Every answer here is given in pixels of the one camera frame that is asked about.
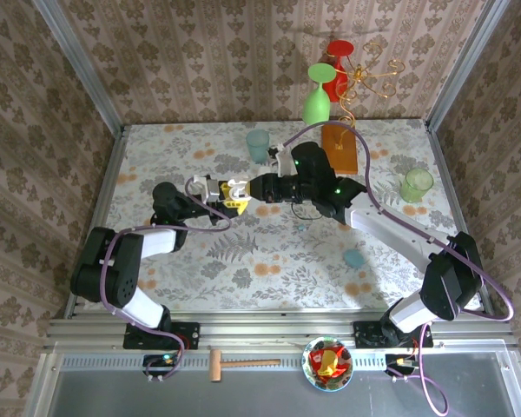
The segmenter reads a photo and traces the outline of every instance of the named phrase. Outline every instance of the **black cable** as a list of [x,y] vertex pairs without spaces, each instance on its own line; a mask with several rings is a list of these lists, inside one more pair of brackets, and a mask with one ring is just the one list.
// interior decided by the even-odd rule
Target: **black cable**
[[298,219],[300,220],[308,220],[308,221],[311,221],[311,220],[319,220],[322,218],[322,215],[320,215],[320,217],[301,217],[300,215],[298,215],[297,213],[295,213],[295,209],[293,208],[293,203],[292,203],[292,212],[293,214],[295,215],[295,217],[297,217]]

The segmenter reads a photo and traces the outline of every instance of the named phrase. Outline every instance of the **cup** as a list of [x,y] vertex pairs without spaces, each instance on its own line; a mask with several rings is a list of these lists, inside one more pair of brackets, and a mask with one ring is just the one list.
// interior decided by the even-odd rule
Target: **cup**
[[264,163],[268,159],[270,135],[262,129],[251,130],[245,138],[251,159],[256,163]]
[[399,195],[406,202],[420,202],[421,198],[434,185],[434,178],[426,169],[415,168],[406,175]]

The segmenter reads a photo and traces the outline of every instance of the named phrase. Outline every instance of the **gold wire decoration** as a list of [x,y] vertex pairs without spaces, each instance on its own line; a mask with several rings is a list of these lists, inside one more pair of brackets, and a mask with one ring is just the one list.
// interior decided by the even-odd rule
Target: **gold wire decoration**
[[[400,61],[399,59],[391,59],[390,61],[388,61],[388,68],[390,69],[390,71],[385,72],[383,74],[372,74],[371,72],[369,72],[369,69],[372,66],[374,66],[374,64],[378,61],[384,50],[378,43],[365,43],[363,45],[363,50],[367,53],[376,52],[376,55],[373,57],[371,62],[368,63],[366,67],[363,67],[360,63],[357,65],[353,65],[351,59],[349,58],[349,56],[347,56],[347,62],[349,63],[352,69],[349,71],[342,71],[340,69],[336,70],[341,74],[347,75],[347,87],[341,94],[338,94],[338,97],[340,98],[340,107],[344,112],[346,112],[346,114],[341,116],[338,120],[340,120],[340,122],[343,123],[350,123],[352,128],[355,127],[355,115],[349,109],[349,107],[351,106],[352,101],[355,100],[355,98],[357,98],[357,91],[355,91],[355,87],[357,86],[357,84],[363,84],[367,89],[371,90],[377,96],[389,98],[395,96],[397,92],[394,84],[385,81],[382,83],[380,91],[377,91],[376,89],[373,89],[370,85],[368,85],[365,82],[365,80],[367,78],[396,76],[397,74],[402,73],[406,69],[406,65],[402,61]],[[340,142],[336,143],[336,149],[343,149],[343,139],[344,134],[346,132],[347,130],[343,130],[343,132],[341,132]]]

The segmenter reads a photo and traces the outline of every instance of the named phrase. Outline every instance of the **light green glass cup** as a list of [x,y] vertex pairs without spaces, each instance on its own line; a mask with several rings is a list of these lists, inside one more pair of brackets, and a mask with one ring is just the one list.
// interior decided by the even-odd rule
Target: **light green glass cup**
[[329,83],[336,77],[336,70],[327,63],[316,63],[309,67],[309,77],[319,83],[317,89],[311,91],[303,103],[303,122],[315,124],[330,118],[330,97],[322,89],[323,83]]
[[406,202],[420,202],[423,196],[434,185],[434,178],[426,169],[415,168],[406,175],[399,195]]

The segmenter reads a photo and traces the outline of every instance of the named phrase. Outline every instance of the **green wine glass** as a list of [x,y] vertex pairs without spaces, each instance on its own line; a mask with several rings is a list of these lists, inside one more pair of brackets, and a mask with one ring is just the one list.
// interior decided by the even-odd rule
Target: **green wine glass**
[[303,104],[303,122],[315,124],[330,118],[330,97],[323,90],[322,84],[330,83],[336,77],[336,70],[327,63],[316,63],[309,67],[309,78],[319,84],[311,91]]

